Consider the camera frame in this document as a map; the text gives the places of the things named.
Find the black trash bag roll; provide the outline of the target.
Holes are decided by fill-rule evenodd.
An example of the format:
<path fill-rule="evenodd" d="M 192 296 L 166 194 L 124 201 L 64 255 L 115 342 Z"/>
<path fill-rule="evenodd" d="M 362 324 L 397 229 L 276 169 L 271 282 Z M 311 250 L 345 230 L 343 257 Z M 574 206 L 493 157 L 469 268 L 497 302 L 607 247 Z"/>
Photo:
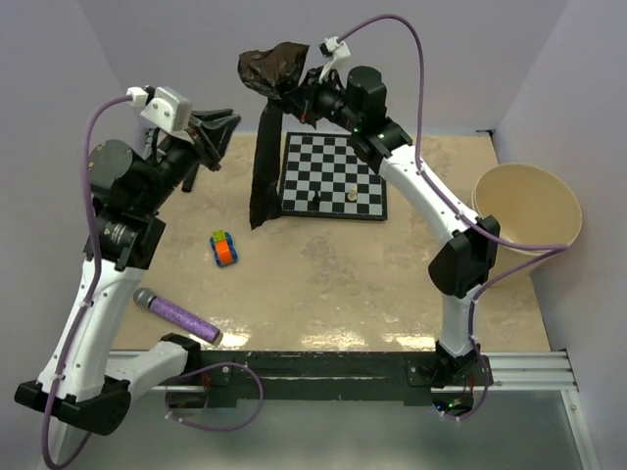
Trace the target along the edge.
<path fill-rule="evenodd" d="M 199 170 L 199 165 L 195 164 L 194 167 L 190 170 L 190 172 L 187 174 L 187 176 L 182 182 L 182 185 L 181 185 L 182 192 L 190 193 L 193 190 L 198 170 Z"/>

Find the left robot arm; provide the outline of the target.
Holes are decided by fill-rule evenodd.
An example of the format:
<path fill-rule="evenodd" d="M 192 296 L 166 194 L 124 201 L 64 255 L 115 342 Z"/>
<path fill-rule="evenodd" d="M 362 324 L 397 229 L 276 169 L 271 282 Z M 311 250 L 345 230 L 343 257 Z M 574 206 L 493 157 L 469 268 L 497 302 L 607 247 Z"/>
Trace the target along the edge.
<path fill-rule="evenodd" d="M 159 210 L 176 187 L 203 165 L 220 168 L 241 117 L 231 110 L 195 112 L 189 138 L 160 138 L 152 129 L 145 154 L 112 139 L 88 155 L 98 252 L 83 248 L 81 280 L 62 337 L 39 376 L 18 385 L 15 400 L 87 433 L 108 436 L 133 401 L 175 378 L 203 372 L 195 339 L 170 333 L 128 366 L 107 365 L 127 304 L 149 269 L 166 225 Z"/>

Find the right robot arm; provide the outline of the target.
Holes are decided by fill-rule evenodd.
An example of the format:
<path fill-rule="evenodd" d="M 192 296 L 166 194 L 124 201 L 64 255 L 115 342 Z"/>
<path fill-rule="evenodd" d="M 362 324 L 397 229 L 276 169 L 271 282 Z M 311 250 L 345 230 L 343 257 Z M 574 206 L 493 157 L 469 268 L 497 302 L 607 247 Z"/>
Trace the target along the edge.
<path fill-rule="evenodd" d="M 429 277 L 442 295 L 440 338 L 427 373 L 434 387 L 459 384 L 480 360 L 475 337 L 478 295 L 497 254 L 499 223 L 480 217 L 466 206 L 429 168 L 418 142 L 387 115 L 387 88 L 371 67 L 352 69 L 341 81 L 320 69 L 307 72 L 300 84 L 280 87 L 283 111 L 301 123 L 321 119 L 349 132 L 357 157 L 395 187 L 427 222 L 440 244 L 428 266 Z"/>

